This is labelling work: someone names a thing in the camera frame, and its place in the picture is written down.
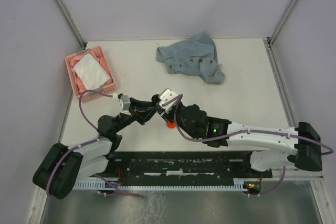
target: folded white fabric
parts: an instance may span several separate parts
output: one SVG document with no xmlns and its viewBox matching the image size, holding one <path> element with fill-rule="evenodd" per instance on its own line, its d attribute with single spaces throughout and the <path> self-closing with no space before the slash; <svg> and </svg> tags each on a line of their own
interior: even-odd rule
<svg viewBox="0 0 336 224">
<path fill-rule="evenodd" d="M 97 89 L 111 81 L 111 77 L 91 54 L 85 55 L 73 67 L 73 70 L 81 79 L 86 89 Z"/>
</svg>

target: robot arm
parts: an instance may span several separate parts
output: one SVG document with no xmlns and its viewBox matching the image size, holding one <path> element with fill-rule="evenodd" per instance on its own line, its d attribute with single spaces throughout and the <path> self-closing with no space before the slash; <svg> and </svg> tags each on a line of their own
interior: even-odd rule
<svg viewBox="0 0 336 224">
<path fill-rule="evenodd" d="M 178 95 L 169 89 L 154 95 L 150 102 L 138 101 L 122 94 L 118 98 L 121 113 L 116 117 L 103 115 L 98 120 L 97 139 L 70 147 L 61 143 L 52 146 L 34 174 L 34 184 L 47 190 L 51 178 L 49 193 L 56 198 L 64 198 L 76 182 L 105 171 L 122 140 L 122 136 L 117 134 L 120 130 L 135 121 L 144 125 L 155 113 L 167 122 L 175 122 L 179 131 L 181 128 L 192 137 L 184 136 L 190 141 L 203 142 L 210 147 L 266 148 L 265 151 L 254 151 L 248 156 L 250 168 L 259 172 L 289 164 L 304 170 L 322 170 L 321 147 L 295 138 L 305 136 L 320 142 L 320 136 L 308 123 L 299 123 L 297 128 L 272 129 L 213 118 L 196 104 L 184 106 L 176 99 Z"/>
</svg>

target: blue denim fabric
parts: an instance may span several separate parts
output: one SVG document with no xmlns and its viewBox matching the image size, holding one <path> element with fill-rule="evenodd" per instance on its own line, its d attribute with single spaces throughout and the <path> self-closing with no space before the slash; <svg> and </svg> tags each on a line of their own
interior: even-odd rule
<svg viewBox="0 0 336 224">
<path fill-rule="evenodd" d="M 156 60 L 165 63 L 168 73 L 200 76 L 207 83 L 221 83 L 225 78 L 219 69 L 215 43 L 206 33 L 158 47 Z"/>
</svg>

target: pink laundry basket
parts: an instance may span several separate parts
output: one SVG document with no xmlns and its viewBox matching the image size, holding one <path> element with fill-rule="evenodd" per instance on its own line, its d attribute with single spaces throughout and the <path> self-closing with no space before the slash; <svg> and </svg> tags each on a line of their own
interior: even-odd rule
<svg viewBox="0 0 336 224">
<path fill-rule="evenodd" d="M 89 50 L 93 51 L 94 55 L 96 55 L 98 58 L 104 57 L 104 59 L 105 59 L 105 61 L 107 63 L 106 57 L 104 55 L 104 52 L 103 52 L 101 46 L 96 46 L 96 47 L 88 48 L 86 50 L 83 50 L 83 51 L 77 52 L 75 54 L 69 55 L 69 56 L 67 56 L 65 58 L 65 63 L 67 65 L 67 69 L 68 69 L 68 73 L 69 73 L 69 77 L 70 77 L 70 82 L 71 82 L 72 90 L 74 92 L 73 94 L 75 95 L 75 97 L 77 99 L 79 99 L 80 93 L 78 91 L 78 87 L 77 87 L 77 85 L 75 83 L 75 79 L 73 77 L 74 74 L 73 74 L 71 66 L 70 66 L 70 61 L 72 60 L 73 57 L 75 57 L 77 55 L 82 55 L 82 54 L 84 54 L 85 52 L 87 52 Z M 112 93 L 112 92 L 114 92 L 117 89 L 116 85 L 115 85 L 115 82 L 114 82 L 114 79 L 113 79 L 113 75 L 111 73 L 111 69 L 110 69 L 108 63 L 107 63 L 107 66 L 109 68 L 108 74 L 111 76 L 112 80 L 111 80 L 110 84 L 104 85 L 103 87 L 96 89 L 97 91 L 102 92 L 104 94 Z M 95 93 L 92 93 L 92 92 L 87 92 L 87 93 L 85 93 L 83 95 L 82 102 L 88 102 L 88 101 L 91 101 L 91 100 L 96 99 L 96 98 L 101 97 L 101 96 L 102 95 L 100 95 L 100 94 L 95 94 Z"/>
</svg>

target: white wall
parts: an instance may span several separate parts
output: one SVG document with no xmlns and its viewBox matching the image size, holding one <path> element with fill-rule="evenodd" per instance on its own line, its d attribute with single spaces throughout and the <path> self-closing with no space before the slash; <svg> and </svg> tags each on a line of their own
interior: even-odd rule
<svg viewBox="0 0 336 224">
<path fill-rule="evenodd" d="M 64 0 L 86 41 L 271 36 L 289 0 Z"/>
<path fill-rule="evenodd" d="M 301 0 L 275 49 L 298 119 L 310 122 L 336 149 L 336 0 Z M 323 175 L 336 203 L 336 154 Z"/>
<path fill-rule="evenodd" d="M 23 224 L 69 101 L 64 57 L 79 47 L 53 0 L 0 6 L 0 222 Z"/>
</svg>

